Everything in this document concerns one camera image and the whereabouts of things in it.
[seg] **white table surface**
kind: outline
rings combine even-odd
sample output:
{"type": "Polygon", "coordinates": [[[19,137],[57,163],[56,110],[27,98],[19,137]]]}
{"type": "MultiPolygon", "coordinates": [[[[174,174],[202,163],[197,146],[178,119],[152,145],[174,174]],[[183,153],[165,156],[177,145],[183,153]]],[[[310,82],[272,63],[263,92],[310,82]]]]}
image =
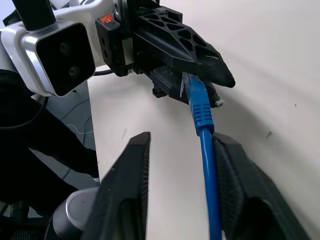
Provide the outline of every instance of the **white table surface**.
{"type": "MultiPolygon", "coordinates": [[[[319,1],[161,4],[182,12],[234,75],[235,88],[218,88],[225,104],[212,111],[216,132],[243,145],[319,239],[319,1]]],[[[208,239],[200,141],[189,107],[155,98],[143,75],[93,77],[88,86],[101,176],[130,137],[151,132],[147,239],[208,239]]]]}

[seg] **blue ethernet cable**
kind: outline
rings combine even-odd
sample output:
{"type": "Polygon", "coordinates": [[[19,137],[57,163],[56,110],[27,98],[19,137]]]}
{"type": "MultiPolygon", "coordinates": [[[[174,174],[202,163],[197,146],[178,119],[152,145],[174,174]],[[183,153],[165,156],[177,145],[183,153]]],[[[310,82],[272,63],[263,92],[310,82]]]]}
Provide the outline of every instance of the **blue ethernet cable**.
{"type": "Polygon", "coordinates": [[[210,240],[221,240],[220,211],[218,198],[218,177],[216,156],[212,143],[215,131],[214,121],[205,84],[198,76],[184,72],[181,89],[186,89],[196,134],[200,137],[205,183],[206,203],[209,218],[210,240]]]}

